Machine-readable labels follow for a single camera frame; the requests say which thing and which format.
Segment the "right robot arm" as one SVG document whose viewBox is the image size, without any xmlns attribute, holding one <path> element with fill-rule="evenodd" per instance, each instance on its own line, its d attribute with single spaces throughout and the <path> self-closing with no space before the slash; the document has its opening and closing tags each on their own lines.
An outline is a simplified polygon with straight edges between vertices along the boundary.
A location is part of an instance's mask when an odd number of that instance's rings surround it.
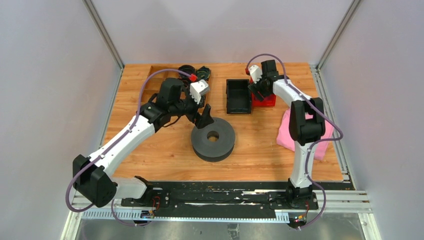
<svg viewBox="0 0 424 240">
<path fill-rule="evenodd" d="M 297 209 L 313 198 L 309 167 L 313 164 L 315 143 L 326 131 L 323 101 L 304 94 L 286 74 L 280 75 L 274 60 L 247 66 L 245 72 L 251 78 L 248 89 L 256 99 L 262 102 L 275 95 L 290 107 L 288 131 L 294 141 L 294 166 L 284 201 L 288 207 Z"/>
</svg>

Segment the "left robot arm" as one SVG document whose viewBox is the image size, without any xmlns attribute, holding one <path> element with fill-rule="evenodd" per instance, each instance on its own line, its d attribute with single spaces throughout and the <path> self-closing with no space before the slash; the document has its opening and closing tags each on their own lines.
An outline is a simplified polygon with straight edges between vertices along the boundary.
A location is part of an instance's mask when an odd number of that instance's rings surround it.
<svg viewBox="0 0 424 240">
<path fill-rule="evenodd" d="M 212 124 L 211 106 L 204 101 L 209 91 L 204 79 L 188 87 L 178 78 L 164 80 L 159 91 L 139 106 L 130 122 L 108 143 L 89 156 L 79 154 L 73 160 L 70 186 L 91 207 L 101 208 L 114 199 L 124 198 L 132 198 L 142 207 L 149 206 L 153 193 L 148 181 L 141 177 L 113 178 L 116 169 L 142 142 L 172 125 L 172 117 L 185 116 L 197 129 Z"/>
</svg>

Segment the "grey filament spool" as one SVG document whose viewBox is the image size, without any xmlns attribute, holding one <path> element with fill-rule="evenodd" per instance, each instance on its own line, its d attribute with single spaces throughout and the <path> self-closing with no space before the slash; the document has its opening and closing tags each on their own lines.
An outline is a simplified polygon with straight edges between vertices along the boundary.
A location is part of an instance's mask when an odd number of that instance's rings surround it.
<svg viewBox="0 0 424 240">
<path fill-rule="evenodd" d="M 231 155 L 235 147 L 236 133 L 228 121 L 215 117 L 214 123 L 204 128 L 194 127 L 190 140 L 194 153 L 200 159 L 216 163 Z"/>
</svg>

